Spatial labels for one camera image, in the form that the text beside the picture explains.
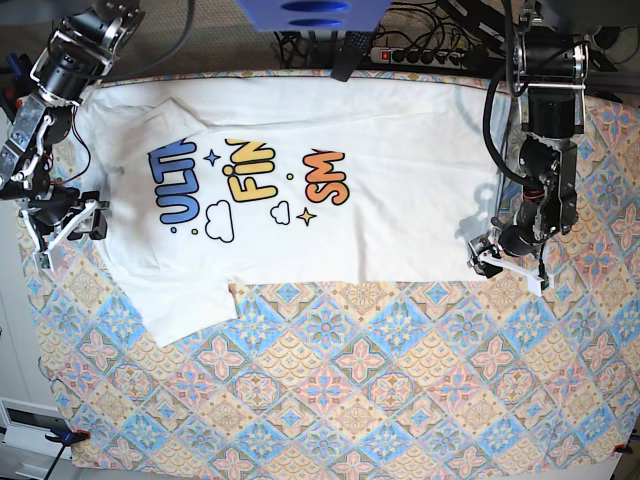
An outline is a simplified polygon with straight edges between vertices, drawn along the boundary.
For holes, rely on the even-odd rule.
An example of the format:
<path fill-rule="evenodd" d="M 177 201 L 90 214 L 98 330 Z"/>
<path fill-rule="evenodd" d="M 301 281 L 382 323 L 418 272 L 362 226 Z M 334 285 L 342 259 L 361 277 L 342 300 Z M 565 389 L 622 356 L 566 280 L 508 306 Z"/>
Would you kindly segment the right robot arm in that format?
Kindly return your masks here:
<path fill-rule="evenodd" d="M 1 197 L 15 201 L 35 244 L 37 265 L 51 269 L 65 240 L 100 240 L 107 202 L 96 191 L 52 179 L 53 147 L 74 133 L 83 94 L 112 70 L 144 17 L 137 1 L 4 1 L 4 26 L 57 21 L 36 62 L 8 58 L 17 82 L 1 105 L 12 124 L 1 147 Z"/>

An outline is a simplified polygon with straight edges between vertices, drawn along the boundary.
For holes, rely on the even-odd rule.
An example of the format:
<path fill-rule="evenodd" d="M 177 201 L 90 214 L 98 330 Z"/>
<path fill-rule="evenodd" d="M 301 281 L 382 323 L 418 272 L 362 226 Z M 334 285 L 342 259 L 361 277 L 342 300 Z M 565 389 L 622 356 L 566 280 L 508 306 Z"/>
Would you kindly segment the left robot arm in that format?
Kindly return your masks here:
<path fill-rule="evenodd" d="M 506 30 L 505 46 L 505 64 L 489 84 L 482 133 L 499 172 L 520 186 L 522 202 L 508 223 L 492 218 L 491 230 L 469 241 L 469 265 L 490 279 L 505 269 L 515 270 L 513 259 L 531 255 L 540 263 L 529 276 L 547 288 L 551 279 L 542 262 L 546 243 L 568 234 L 578 220 L 573 139 L 585 128 L 589 42 L 582 35 L 546 29 L 541 3 L 527 1 L 518 23 Z M 525 135 L 516 170 L 507 165 L 490 133 L 501 82 L 518 103 Z"/>

